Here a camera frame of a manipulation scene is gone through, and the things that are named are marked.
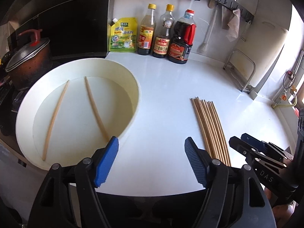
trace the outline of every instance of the bottle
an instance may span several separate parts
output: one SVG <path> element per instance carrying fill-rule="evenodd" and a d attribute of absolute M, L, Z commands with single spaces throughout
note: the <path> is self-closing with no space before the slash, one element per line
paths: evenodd
<path fill-rule="evenodd" d="M 168 50 L 168 59 L 171 62 L 185 64 L 188 60 L 196 29 L 193 16 L 194 11 L 187 9 L 185 15 L 174 26 Z"/>
<path fill-rule="evenodd" d="M 152 56 L 157 58 L 164 58 L 168 51 L 168 46 L 170 42 L 170 29 L 174 23 L 174 17 L 172 11 L 174 6 L 172 4 L 167 4 L 166 13 L 161 16 L 162 26 L 158 36 L 155 39 L 154 49 Z"/>
<path fill-rule="evenodd" d="M 138 54 L 140 55 L 149 55 L 151 53 L 151 43 L 156 27 L 154 9 L 156 9 L 156 5 L 149 4 L 148 12 L 140 24 L 137 50 Z"/>

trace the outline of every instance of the metal screw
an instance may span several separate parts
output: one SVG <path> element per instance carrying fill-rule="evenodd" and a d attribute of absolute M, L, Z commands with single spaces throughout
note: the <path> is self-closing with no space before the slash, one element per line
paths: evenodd
<path fill-rule="evenodd" d="M 91 163 L 91 158 L 84 158 L 83 160 L 82 160 L 82 162 L 84 163 L 84 164 L 89 164 L 89 163 Z"/>
<path fill-rule="evenodd" d="M 214 159 L 214 160 L 212 160 L 212 163 L 215 165 L 220 165 L 221 161 L 219 161 L 218 159 Z"/>
<path fill-rule="evenodd" d="M 249 164 L 244 164 L 244 169 L 245 170 L 251 170 L 251 166 Z"/>
<path fill-rule="evenodd" d="M 52 169 L 57 170 L 59 168 L 59 166 L 60 165 L 58 163 L 55 163 L 55 164 L 52 165 Z"/>

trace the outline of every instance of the person's skin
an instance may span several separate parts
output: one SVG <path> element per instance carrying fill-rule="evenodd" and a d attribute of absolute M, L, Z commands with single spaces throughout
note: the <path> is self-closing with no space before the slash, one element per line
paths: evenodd
<path fill-rule="evenodd" d="M 265 188 L 264 192 L 266 194 L 267 199 L 270 200 L 272 192 L 268 188 Z M 273 207 L 272 211 L 277 223 L 277 228 L 282 228 L 283 225 L 286 224 L 286 222 L 293 214 L 294 210 L 295 210 L 295 201 L 293 201 L 291 205 L 286 204 L 286 205 L 278 205 Z"/>

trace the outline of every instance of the cloth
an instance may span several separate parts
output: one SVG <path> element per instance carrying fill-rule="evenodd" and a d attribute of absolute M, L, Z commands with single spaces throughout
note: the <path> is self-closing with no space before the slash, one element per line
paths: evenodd
<path fill-rule="evenodd" d="M 230 42 L 237 39 L 239 37 L 239 29 L 240 29 L 240 17 L 241 17 L 241 11 L 240 9 L 236 9 L 232 11 L 233 14 L 230 17 L 229 23 L 228 23 L 228 33 L 227 38 Z"/>

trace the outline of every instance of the red bottle cap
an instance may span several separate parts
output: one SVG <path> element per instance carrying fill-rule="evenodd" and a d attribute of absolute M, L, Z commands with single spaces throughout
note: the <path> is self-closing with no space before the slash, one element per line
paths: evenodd
<path fill-rule="evenodd" d="M 187 9 L 186 12 L 188 12 L 188 13 L 193 13 L 193 14 L 194 14 L 194 11 L 193 11 L 193 10 L 190 10 L 190 9 Z"/>

